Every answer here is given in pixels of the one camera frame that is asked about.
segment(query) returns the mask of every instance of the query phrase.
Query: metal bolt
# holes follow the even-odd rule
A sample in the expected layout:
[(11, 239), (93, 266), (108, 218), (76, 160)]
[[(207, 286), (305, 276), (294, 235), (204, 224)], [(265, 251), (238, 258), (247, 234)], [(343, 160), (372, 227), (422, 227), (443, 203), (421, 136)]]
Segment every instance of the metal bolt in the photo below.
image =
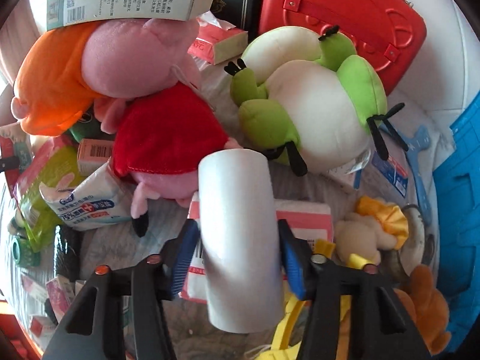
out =
[(363, 266), (363, 271), (371, 275), (376, 275), (378, 273), (378, 267), (375, 264), (366, 264)]
[(323, 254), (314, 254), (310, 257), (310, 260), (314, 264), (325, 264), (328, 259)]
[(95, 268), (95, 273), (97, 275), (105, 275), (109, 272), (110, 268), (107, 265), (99, 265)]
[(159, 254), (151, 254), (150, 256), (147, 257), (147, 264), (158, 264), (160, 262), (161, 258)]

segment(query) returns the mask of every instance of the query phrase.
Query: blue claw grip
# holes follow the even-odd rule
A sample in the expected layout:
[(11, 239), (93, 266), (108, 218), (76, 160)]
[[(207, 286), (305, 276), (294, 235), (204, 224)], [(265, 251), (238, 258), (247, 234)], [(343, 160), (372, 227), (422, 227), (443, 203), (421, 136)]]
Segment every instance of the blue claw grip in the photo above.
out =
[(182, 232), (183, 240), (178, 248), (177, 258), (172, 266), (171, 293), (177, 295), (183, 288), (183, 283), (187, 277), (191, 258), (194, 255), (198, 240), (200, 239), (200, 229), (194, 220), (187, 220)]
[(286, 278), (289, 282), (290, 290), (299, 300), (305, 300), (307, 290), (303, 281), (303, 269), (296, 258), (292, 247), (286, 242), (283, 243), (282, 263), (285, 269)]

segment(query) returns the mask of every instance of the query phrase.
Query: plastic bag roll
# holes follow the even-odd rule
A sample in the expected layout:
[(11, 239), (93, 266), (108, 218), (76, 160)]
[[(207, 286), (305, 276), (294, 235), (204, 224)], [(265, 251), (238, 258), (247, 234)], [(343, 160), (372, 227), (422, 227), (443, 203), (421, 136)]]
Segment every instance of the plastic bag roll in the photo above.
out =
[(267, 159), (247, 149), (218, 151), (198, 173), (210, 323), (231, 333), (273, 328), (284, 310)]

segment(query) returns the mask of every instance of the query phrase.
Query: wet wipes package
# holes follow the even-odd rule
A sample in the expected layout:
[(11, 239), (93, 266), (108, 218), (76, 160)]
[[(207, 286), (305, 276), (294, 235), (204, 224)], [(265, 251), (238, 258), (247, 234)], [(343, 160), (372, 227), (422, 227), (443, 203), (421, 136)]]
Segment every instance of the wet wipes package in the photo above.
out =
[(75, 188), (57, 190), (40, 184), (43, 200), (68, 226), (90, 230), (131, 220), (131, 191), (108, 163)]

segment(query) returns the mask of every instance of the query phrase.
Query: pink tissue box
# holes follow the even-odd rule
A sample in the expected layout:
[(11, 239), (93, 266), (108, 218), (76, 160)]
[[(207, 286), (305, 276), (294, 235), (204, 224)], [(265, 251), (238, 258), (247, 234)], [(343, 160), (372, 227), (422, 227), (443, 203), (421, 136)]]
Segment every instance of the pink tissue box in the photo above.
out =
[[(314, 247), (316, 240), (333, 242), (330, 207), (323, 203), (274, 200), (277, 219), (286, 219), (295, 237), (305, 239)], [(198, 192), (190, 203), (188, 218), (195, 219), (201, 228)], [(206, 276), (203, 265), (203, 246), (198, 241), (180, 297), (197, 303), (206, 303)]]
[(46, 284), (46, 290), (53, 312), (60, 322), (75, 298), (74, 289), (66, 277), (58, 275)]
[(248, 32), (240, 28), (222, 30), (212, 24), (200, 27), (188, 53), (213, 65), (240, 55), (247, 48)]

